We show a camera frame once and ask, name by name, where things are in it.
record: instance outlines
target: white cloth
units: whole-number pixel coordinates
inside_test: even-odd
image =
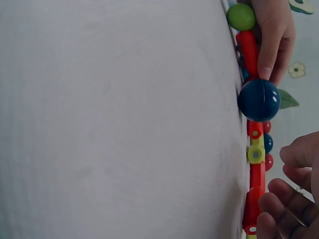
[[[219,1],[1,5],[2,238],[240,238],[246,122]]]

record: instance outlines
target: flower print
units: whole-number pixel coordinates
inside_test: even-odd
[[[305,76],[306,68],[303,63],[296,62],[288,68],[288,72],[292,78],[299,78]]]

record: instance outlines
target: child's hand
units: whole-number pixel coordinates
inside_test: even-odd
[[[280,156],[285,164],[283,171],[287,177],[312,193],[316,203],[285,181],[272,180],[268,185],[270,193],[259,200],[264,213],[257,221],[257,238],[318,239],[319,132],[296,139],[291,145],[282,148]]]
[[[239,0],[250,3],[261,29],[258,73],[275,85],[287,70],[295,42],[295,26],[287,0]]]

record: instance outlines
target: blue ball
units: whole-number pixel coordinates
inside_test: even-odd
[[[273,149],[274,142],[271,136],[267,133],[264,134],[264,143],[265,143],[265,151],[266,153],[269,153]]]
[[[276,86],[267,80],[247,82],[238,97],[240,111],[255,122],[271,120],[280,107],[280,95]]]
[[[245,68],[242,68],[241,72],[243,74],[244,80],[246,80],[249,77],[248,71]]]

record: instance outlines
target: red ball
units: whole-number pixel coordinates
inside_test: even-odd
[[[265,169],[266,171],[270,170],[274,165],[274,158],[271,156],[271,154],[266,154],[265,158]]]
[[[264,133],[269,133],[271,129],[270,121],[263,122]]]

